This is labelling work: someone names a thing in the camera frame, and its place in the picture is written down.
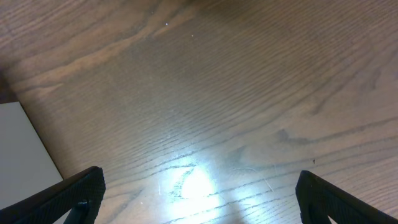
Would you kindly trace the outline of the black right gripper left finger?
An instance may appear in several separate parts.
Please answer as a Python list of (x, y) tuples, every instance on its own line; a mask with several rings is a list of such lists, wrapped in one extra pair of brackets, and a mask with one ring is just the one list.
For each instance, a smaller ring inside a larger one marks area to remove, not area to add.
[(106, 190), (103, 170), (90, 167), (1, 210), (1, 223), (94, 223)]

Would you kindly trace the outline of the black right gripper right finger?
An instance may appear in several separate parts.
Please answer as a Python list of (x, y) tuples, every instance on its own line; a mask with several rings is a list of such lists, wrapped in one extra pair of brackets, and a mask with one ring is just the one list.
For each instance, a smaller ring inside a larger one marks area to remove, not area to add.
[(295, 188), (302, 223), (397, 224), (397, 219), (368, 205), (310, 171), (300, 173)]

